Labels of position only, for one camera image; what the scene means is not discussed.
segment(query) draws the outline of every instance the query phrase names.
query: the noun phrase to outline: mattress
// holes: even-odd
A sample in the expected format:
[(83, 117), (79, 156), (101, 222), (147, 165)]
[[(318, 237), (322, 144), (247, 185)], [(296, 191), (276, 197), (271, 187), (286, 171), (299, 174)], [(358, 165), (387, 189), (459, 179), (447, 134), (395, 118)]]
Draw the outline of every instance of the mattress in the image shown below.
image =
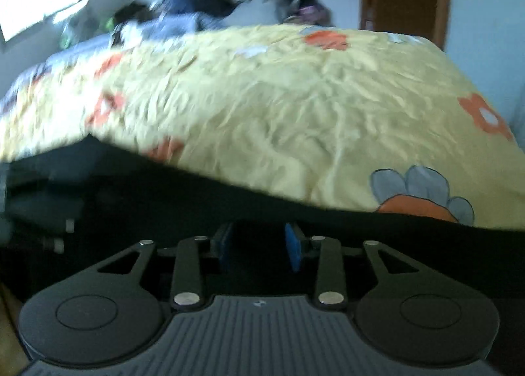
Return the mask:
[(281, 25), (107, 50), (19, 90), (0, 158), (88, 134), (321, 208), (525, 227), (525, 154), (425, 39)]

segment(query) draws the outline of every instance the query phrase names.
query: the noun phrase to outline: white flower center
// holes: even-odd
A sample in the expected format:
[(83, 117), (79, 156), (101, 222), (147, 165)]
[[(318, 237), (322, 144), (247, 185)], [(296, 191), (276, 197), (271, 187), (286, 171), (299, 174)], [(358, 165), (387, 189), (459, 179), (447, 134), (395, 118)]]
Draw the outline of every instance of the white flower center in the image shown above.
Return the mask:
[(492, 112), (490, 112), (488, 109), (480, 108), (479, 112), (481, 112), (481, 115), (487, 123), (492, 124), (494, 126), (497, 126), (499, 124), (497, 117), (494, 114), (492, 114)]

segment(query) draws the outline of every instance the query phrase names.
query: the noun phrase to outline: gray flower petal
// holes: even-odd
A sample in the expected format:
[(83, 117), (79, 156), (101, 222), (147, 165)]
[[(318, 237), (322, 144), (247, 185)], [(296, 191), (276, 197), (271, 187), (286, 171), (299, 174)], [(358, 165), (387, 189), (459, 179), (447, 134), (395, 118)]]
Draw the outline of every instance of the gray flower petal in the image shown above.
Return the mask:
[(406, 190), (409, 195), (430, 200), (446, 207), (448, 202), (448, 182), (443, 176), (428, 167), (412, 166), (405, 175)]
[(461, 225), (472, 226), (474, 224), (474, 209), (463, 197), (451, 198), (447, 208)]
[(370, 184), (375, 199), (383, 204), (395, 195), (406, 195), (405, 179), (392, 169), (377, 170), (370, 177)]

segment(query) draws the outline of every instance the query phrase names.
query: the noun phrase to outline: triangular cutout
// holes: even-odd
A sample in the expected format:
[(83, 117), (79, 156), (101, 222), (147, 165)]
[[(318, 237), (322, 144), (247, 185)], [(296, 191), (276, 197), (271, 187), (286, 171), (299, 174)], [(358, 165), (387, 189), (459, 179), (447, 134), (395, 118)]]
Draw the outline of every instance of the triangular cutout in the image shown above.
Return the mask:
[(135, 265), (135, 262), (137, 262), (139, 256), (139, 252), (130, 252), (120, 259), (117, 259), (116, 261), (113, 261), (100, 268), (98, 271), (99, 273), (103, 274), (129, 274), (133, 269), (133, 265)]
[(410, 274), (419, 271), (408, 263), (400, 261), (395, 256), (392, 256), (383, 250), (379, 250), (379, 257), (385, 264), (385, 267), (387, 267), (387, 271), (390, 274)]

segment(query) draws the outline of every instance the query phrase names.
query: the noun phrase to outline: orange flower print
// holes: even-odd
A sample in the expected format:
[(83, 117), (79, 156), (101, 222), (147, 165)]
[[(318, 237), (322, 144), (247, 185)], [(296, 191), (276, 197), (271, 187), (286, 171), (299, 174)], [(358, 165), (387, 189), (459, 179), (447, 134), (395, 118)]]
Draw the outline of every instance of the orange flower print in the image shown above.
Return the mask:
[(167, 163), (173, 154), (184, 148), (184, 142), (172, 137), (165, 137), (162, 143), (146, 152), (146, 156), (158, 163)]
[(348, 43), (346, 40), (346, 35), (339, 34), (334, 31), (318, 31), (304, 37), (306, 44), (311, 46), (320, 46), (323, 48), (323, 50), (346, 50), (348, 49)]
[(412, 166), (403, 177), (396, 170), (377, 170), (371, 176), (379, 213), (427, 216), (472, 226), (474, 210), (462, 197), (450, 197), (447, 179), (424, 166)]
[(95, 78), (100, 78), (106, 71), (109, 71), (111, 68), (113, 68), (116, 65), (119, 65), (120, 61), (122, 60), (121, 54), (114, 54), (113, 56), (109, 57), (107, 60), (105, 60), (100, 68), (95, 73)]
[(112, 111), (124, 107), (125, 99), (122, 94), (110, 95), (103, 93), (95, 105), (93, 113), (86, 119), (86, 126), (99, 127), (106, 124)]
[(487, 105), (483, 97), (478, 94), (472, 94), (470, 99), (459, 97), (458, 101), (463, 109), (474, 119), (474, 124), (484, 132), (503, 135), (509, 141), (513, 140), (513, 134), (507, 127), (505, 120)]

